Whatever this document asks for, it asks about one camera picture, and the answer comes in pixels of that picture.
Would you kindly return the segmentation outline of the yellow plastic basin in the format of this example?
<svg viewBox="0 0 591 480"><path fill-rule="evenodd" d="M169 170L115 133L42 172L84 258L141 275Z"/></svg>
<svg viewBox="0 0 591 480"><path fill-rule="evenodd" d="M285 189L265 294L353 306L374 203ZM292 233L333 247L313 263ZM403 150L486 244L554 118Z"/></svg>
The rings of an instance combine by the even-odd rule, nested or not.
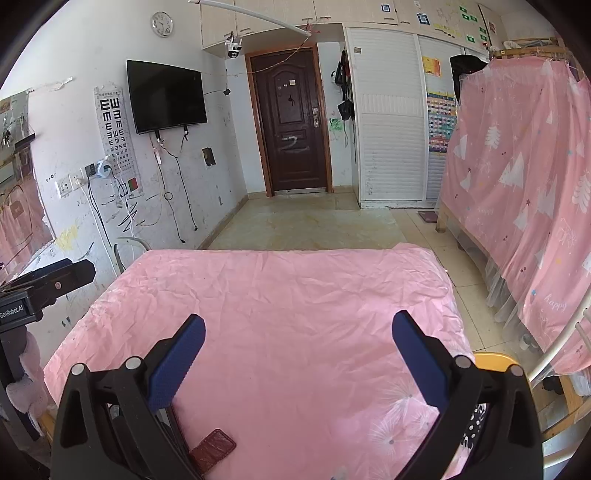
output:
<svg viewBox="0 0 591 480"><path fill-rule="evenodd" d="M503 353L476 352L475 364L480 370L506 372L521 377L525 375L523 367L512 357Z"/></svg>

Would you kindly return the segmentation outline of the dark red wallet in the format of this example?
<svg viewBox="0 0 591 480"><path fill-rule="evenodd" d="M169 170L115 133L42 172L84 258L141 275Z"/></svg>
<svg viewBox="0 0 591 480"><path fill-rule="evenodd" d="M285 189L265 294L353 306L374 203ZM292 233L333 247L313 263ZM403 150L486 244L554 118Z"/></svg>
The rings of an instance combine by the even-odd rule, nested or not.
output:
<svg viewBox="0 0 591 480"><path fill-rule="evenodd" d="M235 448L235 440L221 429L214 429L189 452L189 457L195 469L205 475L235 451Z"/></svg>

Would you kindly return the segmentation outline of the white metal chair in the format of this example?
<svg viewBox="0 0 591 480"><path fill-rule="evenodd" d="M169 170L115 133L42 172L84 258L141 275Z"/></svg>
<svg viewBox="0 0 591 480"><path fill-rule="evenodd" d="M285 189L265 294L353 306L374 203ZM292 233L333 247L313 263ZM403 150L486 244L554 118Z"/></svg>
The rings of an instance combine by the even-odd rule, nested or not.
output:
<svg viewBox="0 0 591 480"><path fill-rule="evenodd" d="M590 350L590 338L583 328L584 321L590 321L590 307L580 305L549 349L528 373L531 389L534 389L542 381L546 371L551 368L552 361L561 353L574 333L577 333L587 350ZM559 381L565 397L567 415L542 432L544 441L553 439L590 414L590 397L578 395L568 377L560 376Z"/></svg>

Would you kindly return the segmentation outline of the pink bed sheet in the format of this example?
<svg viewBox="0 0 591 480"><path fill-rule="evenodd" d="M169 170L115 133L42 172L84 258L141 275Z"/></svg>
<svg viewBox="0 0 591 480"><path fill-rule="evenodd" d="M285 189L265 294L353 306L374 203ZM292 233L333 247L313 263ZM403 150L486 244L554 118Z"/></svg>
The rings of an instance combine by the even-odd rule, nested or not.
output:
<svg viewBox="0 0 591 480"><path fill-rule="evenodd" d="M213 478L392 479L438 415L394 344L402 310L451 354L472 355L428 249L151 250L77 322L45 382L59 399L74 364L119 366L197 314L204 347L173 408L190 447L214 429L235 440Z"/></svg>

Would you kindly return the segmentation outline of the eye chart poster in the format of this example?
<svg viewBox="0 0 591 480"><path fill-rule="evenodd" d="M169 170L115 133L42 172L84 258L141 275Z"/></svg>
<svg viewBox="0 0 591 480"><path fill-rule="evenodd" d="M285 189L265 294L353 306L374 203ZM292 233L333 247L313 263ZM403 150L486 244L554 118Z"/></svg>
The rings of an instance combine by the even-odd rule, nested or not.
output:
<svg viewBox="0 0 591 480"><path fill-rule="evenodd" d="M131 139L123 90L115 85L93 90L106 173L118 180L123 195L141 194L140 177Z"/></svg>

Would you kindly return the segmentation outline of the pink tree-print curtain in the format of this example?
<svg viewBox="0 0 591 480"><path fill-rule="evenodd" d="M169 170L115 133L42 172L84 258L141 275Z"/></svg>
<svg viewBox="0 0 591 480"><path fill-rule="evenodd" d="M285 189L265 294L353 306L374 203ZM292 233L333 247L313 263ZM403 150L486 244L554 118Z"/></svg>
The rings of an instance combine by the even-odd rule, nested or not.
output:
<svg viewBox="0 0 591 480"><path fill-rule="evenodd" d="M467 76L441 199L548 349L590 286L589 81L537 57Z"/></svg>

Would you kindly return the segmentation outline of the white louvered wardrobe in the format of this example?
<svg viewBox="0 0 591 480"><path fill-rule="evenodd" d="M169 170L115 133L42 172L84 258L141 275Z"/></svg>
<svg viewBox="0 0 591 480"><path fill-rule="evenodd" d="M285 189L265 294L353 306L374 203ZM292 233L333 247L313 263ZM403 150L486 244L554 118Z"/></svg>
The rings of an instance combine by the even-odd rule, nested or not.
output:
<svg viewBox="0 0 591 480"><path fill-rule="evenodd" d="M462 48L397 30L349 28L356 193L363 208L423 207L440 196L446 153L428 147L427 93L455 97Z"/></svg>

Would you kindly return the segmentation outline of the black hanging bag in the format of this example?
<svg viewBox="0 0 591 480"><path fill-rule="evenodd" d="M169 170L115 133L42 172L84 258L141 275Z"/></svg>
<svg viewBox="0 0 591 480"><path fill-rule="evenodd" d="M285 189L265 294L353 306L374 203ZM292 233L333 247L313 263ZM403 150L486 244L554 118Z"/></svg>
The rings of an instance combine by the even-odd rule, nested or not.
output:
<svg viewBox="0 0 591 480"><path fill-rule="evenodd" d="M335 86L341 90L342 101L338 105L342 121L355 119L355 106L353 105L353 84L349 56L346 50L342 50L337 69L332 72L332 80Z"/></svg>

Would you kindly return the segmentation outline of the dark brown door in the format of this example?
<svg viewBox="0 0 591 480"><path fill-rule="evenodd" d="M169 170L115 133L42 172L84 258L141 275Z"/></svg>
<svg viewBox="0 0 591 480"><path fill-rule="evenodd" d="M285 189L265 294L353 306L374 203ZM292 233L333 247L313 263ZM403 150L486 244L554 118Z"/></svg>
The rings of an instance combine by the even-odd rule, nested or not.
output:
<svg viewBox="0 0 591 480"><path fill-rule="evenodd" d="M264 189L332 193L332 158L318 47L245 56Z"/></svg>

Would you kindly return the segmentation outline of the black wall television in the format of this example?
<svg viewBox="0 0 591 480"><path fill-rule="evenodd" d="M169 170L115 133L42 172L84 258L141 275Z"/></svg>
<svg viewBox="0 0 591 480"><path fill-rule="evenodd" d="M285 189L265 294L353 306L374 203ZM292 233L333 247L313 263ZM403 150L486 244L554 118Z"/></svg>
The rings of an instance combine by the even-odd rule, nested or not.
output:
<svg viewBox="0 0 591 480"><path fill-rule="evenodd" d="M137 134L207 122L199 71L127 60L126 78Z"/></svg>

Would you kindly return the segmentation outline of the colourful wall chart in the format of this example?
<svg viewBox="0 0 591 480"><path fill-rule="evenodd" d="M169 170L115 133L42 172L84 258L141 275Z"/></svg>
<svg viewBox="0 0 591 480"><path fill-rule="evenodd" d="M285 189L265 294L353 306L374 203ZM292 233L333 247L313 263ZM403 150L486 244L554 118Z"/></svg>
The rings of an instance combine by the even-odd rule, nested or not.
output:
<svg viewBox="0 0 591 480"><path fill-rule="evenodd" d="M457 123L454 96L428 92L428 147L430 152L446 153Z"/></svg>

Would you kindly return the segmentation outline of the round wall clock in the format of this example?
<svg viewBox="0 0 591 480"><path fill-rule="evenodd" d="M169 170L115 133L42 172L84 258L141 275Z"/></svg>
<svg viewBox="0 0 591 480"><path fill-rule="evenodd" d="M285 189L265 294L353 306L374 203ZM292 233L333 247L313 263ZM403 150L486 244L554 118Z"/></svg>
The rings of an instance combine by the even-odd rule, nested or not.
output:
<svg viewBox="0 0 591 480"><path fill-rule="evenodd" d="M164 11L155 12L150 19L152 31L160 38L169 37L174 30L174 22Z"/></svg>

